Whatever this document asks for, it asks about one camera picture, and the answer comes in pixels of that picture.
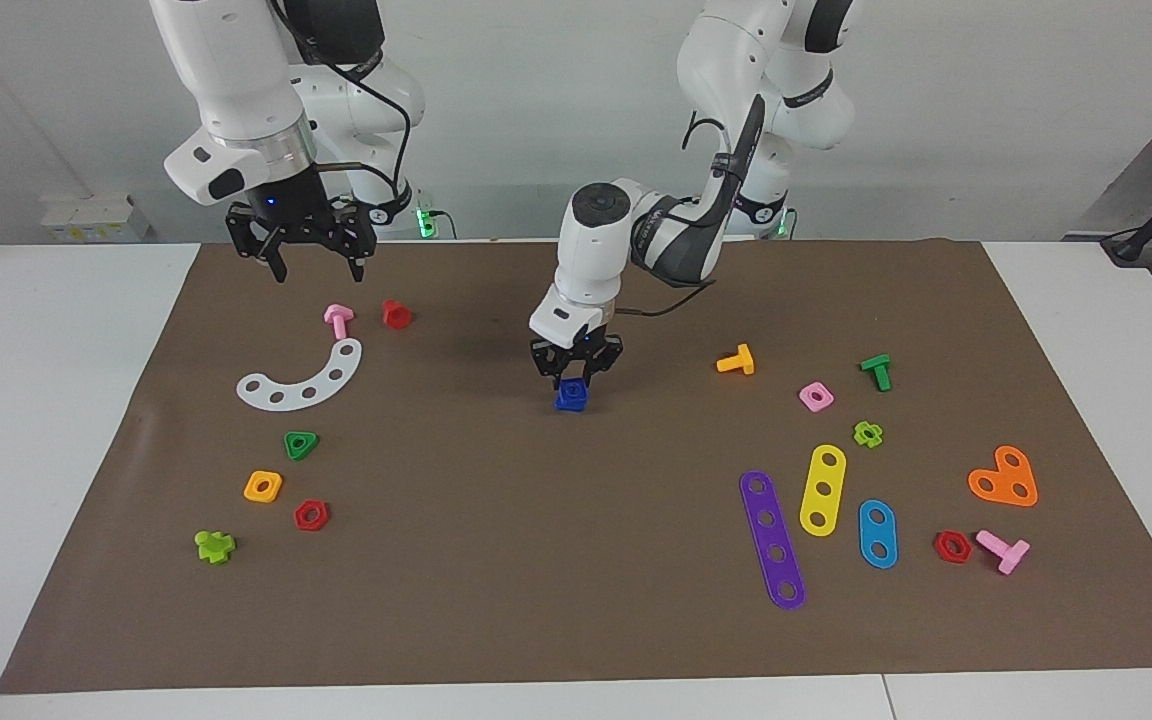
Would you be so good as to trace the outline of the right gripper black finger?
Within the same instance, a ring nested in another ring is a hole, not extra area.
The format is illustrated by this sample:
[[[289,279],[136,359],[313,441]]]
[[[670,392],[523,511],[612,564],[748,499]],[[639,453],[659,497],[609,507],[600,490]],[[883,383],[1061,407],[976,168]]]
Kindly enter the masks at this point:
[[[276,283],[285,283],[287,266],[280,251],[285,240],[282,225],[262,219],[253,209],[228,209],[227,229],[241,258],[264,264]]]
[[[371,218],[361,205],[346,205],[340,209],[340,253],[342,253],[353,275],[353,282],[361,283],[365,274],[366,260],[376,253],[374,228]]]

